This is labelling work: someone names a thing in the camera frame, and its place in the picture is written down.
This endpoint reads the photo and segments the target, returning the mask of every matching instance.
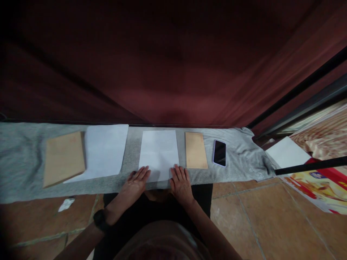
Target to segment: black phone screen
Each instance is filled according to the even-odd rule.
[[[216,140],[214,144],[213,162],[225,167],[225,163],[226,163],[225,153],[226,153],[225,143],[222,143]]]

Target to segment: paper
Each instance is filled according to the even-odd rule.
[[[74,198],[71,199],[66,199],[64,200],[63,204],[60,206],[60,208],[58,209],[58,212],[61,212],[63,210],[66,210],[68,208],[70,208],[71,204],[75,201]]]
[[[48,139],[44,166],[43,187],[47,188],[81,174],[86,169],[82,133]]]
[[[149,166],[151,175],[147,182],[170,179],[170,168],[175,164],[179,164],[176,131],[144,131],[138,168]]]
[[[128,128],[129,125],[89,126],[85,134],[87,169],[64,183],[119,174]]]
[[[187,168],[209,168],[202,133],[185,132],[185,151],[187,156]]]
[[[271,146],[266,152],[281,168],[302,165],[311,158],[288,136]]]

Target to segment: black watch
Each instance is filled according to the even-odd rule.
[[[94,214],[93,219],[95,226],[104,233],[106,233],[110,229],[111,226],[106,223],[105,213],[103,209],[97,211]]]

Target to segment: curtain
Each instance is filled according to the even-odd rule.
[[[28,1],[4,43],[1,112],[243,127],[347,45],[346,13],[324,0]]]

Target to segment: terracotta floor tile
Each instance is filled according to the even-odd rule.
[[[13,244],[70,232],[88,225],[96,195],[75,197],[70,208],[58,212],[66,198],[52,198],[0,205],[5,233]]]
[[[333,259],[282,184],[239,195],[266,259]]]
[[[211,220],[243,259],[263,259],[236,195],[212,200]]]
[[[12,253],[16,259],[52,260],[64,249],[65,240],[66,235],[25,247],[16,247]]]
[[[234,182],[234,185],[237,191],[243,191],[243,190],[254,189],[254,188],[258,188],[258,187],[262,187],[265,185],[278,183],[278,182],[280,182],[279,178],[275,177],[275,178],[272,178],[266,181],[260,181],[260,182],[257,182],[255,180],[246,181],[246,182]]]
[[[290,186],[284,185],[319,232],[336,259],[347,259],[347,215],[325,213]]]
[[[103,197],[104,195],[103,194],[99,194],[98,195],[98,201],[95,205],[95,208],[94,208],[94,213],[100,209],[103,209],[104,208],[104,200],[103,200]]]
[[[212,199],[228,195],[235,192],[232,182],[221,182],[213,184]]]

